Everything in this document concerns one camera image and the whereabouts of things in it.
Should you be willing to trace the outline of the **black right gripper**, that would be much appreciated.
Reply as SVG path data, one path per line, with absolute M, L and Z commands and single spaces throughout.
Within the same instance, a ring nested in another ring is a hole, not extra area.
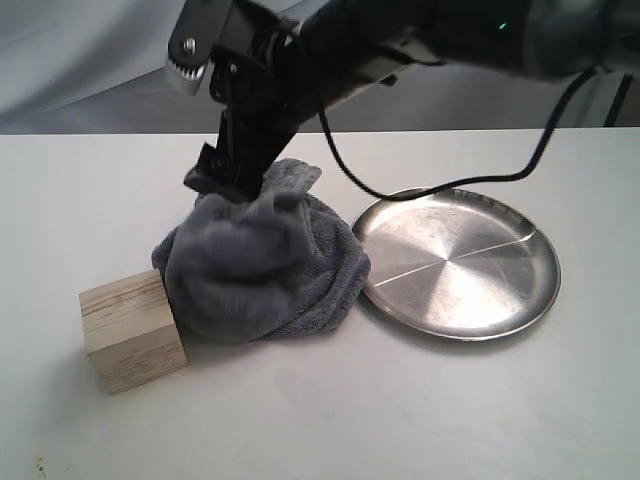
M 203 144 L 183 184 L 252 201 L 300 126 L 330 104 L 330 12 L 298 22 L 268 9 L 209 10 L 207 60 L 210 95 L 224 106 L 220 133 L 216 147 Z

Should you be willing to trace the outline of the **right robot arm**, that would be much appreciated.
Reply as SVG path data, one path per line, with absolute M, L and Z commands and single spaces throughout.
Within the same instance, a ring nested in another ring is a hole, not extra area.
M 218 139 L 185 184 L 236 201 L 258 195 L 300 127 L 411 65 L 472 65 L 568 81 L 526 166 L 537 167 L 567 105 L 599 72 L 639 72 L 635 1 L 330 1 L 303 21 L 254 1 L 188 1 L 168 45 L 189 89 L 210 75 Z

